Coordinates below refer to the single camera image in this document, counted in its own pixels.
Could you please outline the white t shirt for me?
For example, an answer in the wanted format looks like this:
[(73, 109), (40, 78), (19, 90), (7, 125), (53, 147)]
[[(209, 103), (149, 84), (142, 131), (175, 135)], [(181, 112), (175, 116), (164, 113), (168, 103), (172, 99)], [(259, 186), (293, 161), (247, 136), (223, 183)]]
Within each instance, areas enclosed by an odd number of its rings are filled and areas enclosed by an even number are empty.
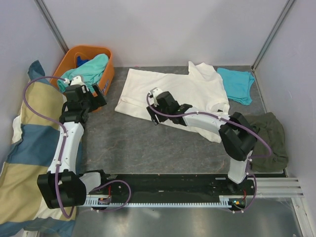
[(168, 91), (179, 104), (189, 104), (215, 115), (229, 112), (222, 77), (213, 66), (189, 62), (187, 75), (130, 69), (115, 111), (150, 120), (146, 98), (155, 87)]

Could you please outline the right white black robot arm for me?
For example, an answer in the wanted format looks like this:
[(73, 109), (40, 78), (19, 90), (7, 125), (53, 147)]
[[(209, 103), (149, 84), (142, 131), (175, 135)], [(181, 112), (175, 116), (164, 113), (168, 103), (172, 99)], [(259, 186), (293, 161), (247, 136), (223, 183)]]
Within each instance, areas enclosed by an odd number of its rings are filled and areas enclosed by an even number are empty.
[(199, 128), (219, 135), (226, 153), (231, 158), (227, 191), (235, 195), (243, 190), (248, 159), (257, 138), (256, 132), (242, 114), (235, 112), (231, 116), (221, 117), (200, 111), (189, 104), (180, 105), (170, 92), (163, 92), (158, 88), (149, 91), (146, 101), (147, 111), (156, 125), (170, 120), (176, 125)]

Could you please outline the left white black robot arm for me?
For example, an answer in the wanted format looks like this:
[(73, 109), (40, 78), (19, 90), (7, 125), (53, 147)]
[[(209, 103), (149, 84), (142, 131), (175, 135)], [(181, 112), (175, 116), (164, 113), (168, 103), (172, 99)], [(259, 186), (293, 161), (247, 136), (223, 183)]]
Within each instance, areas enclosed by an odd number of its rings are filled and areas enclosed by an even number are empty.
[(47, 173), (39, 175), (37, 179), (39, 190), (50, 209), (81, 206), (92, 190), (97, 194), (104, 194), (108, 190), (103, 171), (78, 174), (76, 170), (88, 114), (107, 102), (101, 92), (93, 96), (83, 83), (68, 86), (65, 95), (67, 100), (59, 118), (60, 136), (55, 155)]

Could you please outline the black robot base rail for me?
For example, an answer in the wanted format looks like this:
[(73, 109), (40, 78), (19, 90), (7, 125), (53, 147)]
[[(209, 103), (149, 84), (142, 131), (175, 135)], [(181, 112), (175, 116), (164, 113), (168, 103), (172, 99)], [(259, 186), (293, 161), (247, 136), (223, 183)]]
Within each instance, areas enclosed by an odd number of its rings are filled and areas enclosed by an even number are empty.
[(217, 196), (249, 197), (254, 194), (254, 181), (245, 179), (235, 184), (224, 174), (118, 174), (106, 175), (102, 184), (123, 180), (131, 188), (115, 182), (91, 191), (91, 195), (109, 195), (116, 201), (215, 201)]

